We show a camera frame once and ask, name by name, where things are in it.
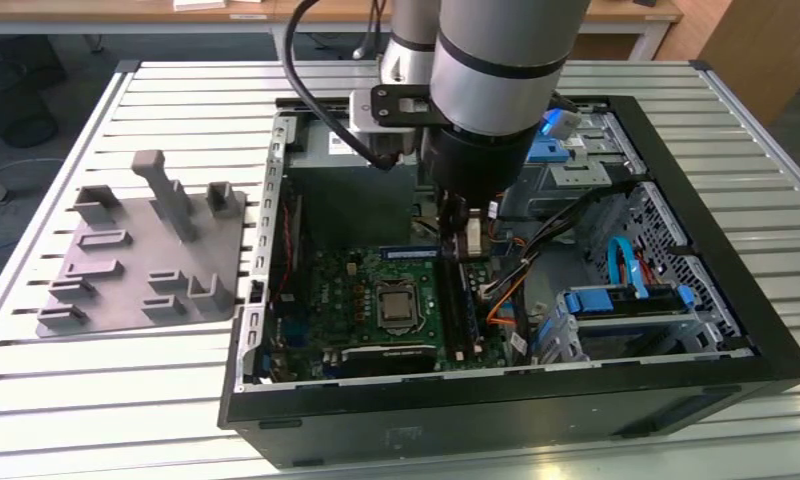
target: wire bundle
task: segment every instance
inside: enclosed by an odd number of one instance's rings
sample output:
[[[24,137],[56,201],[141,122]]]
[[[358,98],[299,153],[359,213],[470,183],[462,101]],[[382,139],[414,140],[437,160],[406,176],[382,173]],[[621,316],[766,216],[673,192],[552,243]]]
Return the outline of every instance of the wire bundle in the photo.
[[[482,291],[482,295],[485,297],[509,285],[509,288],[506,288],[504,294],[498,297],[494,307],[485,317],[486,324],[514,323],[510,320],[494,318],[494,315],[497,314],[497,309],[501,307],[506,299],[514,294],[524,280],[526,279],[530,265],[537,259],[545,244],[548,244],[550,240],[572,229],[584,210],[593,203],[596,203],[604,197],[630,192],[634,186],[646,180],[648,177],[645,175],[633,175],[628,180],[588,191],[557,213],[545,219],[536,234],[533,235],[533,238],[528,240],[526,245],[521,249],[521,253],[518,255],[518,265],[504,276],[502,279],[491,283]],[[513,305],[513,308],[520,309],[521,307],[522,305]]]

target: white cable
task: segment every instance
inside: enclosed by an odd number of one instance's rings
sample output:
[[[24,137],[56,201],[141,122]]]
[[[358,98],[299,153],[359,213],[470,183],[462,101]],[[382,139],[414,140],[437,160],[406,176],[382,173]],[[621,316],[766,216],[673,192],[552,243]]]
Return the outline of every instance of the white cable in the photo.
[[[63,158],[27,158],[26,160],[15,160],[14,162],[8,162],[4,165],[0,165],[0,172],[2,170],[7,170],[11,167],[18,165],[23,165],[26,163],[38,163],[38,162],[58,162],[62,163],[64,161]]]

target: label sticker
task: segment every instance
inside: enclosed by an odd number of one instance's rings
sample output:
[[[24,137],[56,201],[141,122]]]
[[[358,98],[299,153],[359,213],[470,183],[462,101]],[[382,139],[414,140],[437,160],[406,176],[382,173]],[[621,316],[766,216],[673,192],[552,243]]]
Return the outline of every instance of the label sticker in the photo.
[[[341,140],[334,132],[329,132],[329,155],[354,155],[355,151]]]
[[[516,332],[512,332],[512,336],[509,337],[509,344],[512,345],[512,348],[514,348],[518,351],[518,353],[524,355],[524,352],[526,352],[528,350],[528,342],[524,340],[524,338],[521,338],[521,335],[518,335]]]
[[[494,220],[497,218],[497,202],[489,202],[489,218]]]
[[[230,14],[229,18],[231,20],[266,20],[267,17],[266,15],[235,13]]]

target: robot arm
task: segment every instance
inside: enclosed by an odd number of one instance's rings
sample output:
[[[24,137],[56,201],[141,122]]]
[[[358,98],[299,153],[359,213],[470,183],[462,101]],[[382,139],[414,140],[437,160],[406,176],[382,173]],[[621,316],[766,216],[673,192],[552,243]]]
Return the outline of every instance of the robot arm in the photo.
[[[442,1],[429,94],[450,125],[426,129],[421,156],[470,207],[518,175],[588,4]]]
[[[317,1],[302,0],[285,32],[293,88],[377,168],[418,149],[441,192],[442,239],[474,236],[469,219],[518,176],[589,0],[394,0],[382,84],[351,93],[350,131],[291,66],[295,23]]]

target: floor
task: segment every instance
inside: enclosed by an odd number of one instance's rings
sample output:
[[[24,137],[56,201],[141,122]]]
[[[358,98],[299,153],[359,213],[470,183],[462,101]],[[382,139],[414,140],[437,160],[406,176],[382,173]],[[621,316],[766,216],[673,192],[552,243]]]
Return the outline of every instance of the floor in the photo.
[[[297,58],[349,58],[358,38],[357,34],[299,35]],[[89,53],[79,36],[54,35],[50,41],[69,78],[42,92],[59,124],[59,134],[43,145],[28,149],[8,148],[0,140],[0,166],[12,160],[67,155],[118,59],[274,60],[271,41],[262,34],[239,34],[235,38],[229,35],[107,35],[99,54]],[[800,165],[800,93],[769,131]],[[0,172],[0,181],[12,192],[11,202],[0,206],[0,245],[18,239],[23,233],[56,170],[58,163],[40,162]],[[0,272],[10,254],[10,247],[0,249]]]

